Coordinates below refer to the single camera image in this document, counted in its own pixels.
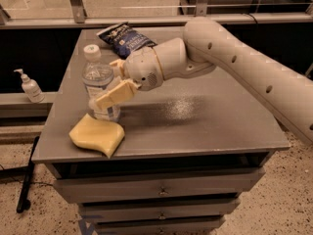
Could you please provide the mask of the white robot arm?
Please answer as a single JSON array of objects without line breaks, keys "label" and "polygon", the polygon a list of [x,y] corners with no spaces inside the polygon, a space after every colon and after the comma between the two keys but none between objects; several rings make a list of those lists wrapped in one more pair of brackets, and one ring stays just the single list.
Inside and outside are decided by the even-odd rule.
[{"label": "white robot arm", "polygon": [[171,78],[193,78],[221,68],[302,142],[313,143],[313,82],[244,44],[221,24],[189,20],[181,38],[132,52],[114,65],[117,81],[89,101],[104,110]]}]

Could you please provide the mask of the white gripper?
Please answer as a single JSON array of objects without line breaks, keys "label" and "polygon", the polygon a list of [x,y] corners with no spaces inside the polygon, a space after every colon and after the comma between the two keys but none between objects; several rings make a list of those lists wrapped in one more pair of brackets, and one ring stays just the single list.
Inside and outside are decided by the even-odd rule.
[{"label": "white gripper", "polygon": [[132,99],[137,91],[150,91],[163,84],[163,76],[153,48],[144,47],[131,53],[127,59],[110,62],[115,76],[128,79],[115,79],[109,89],[89,100],[92,110],[102,111]]}]

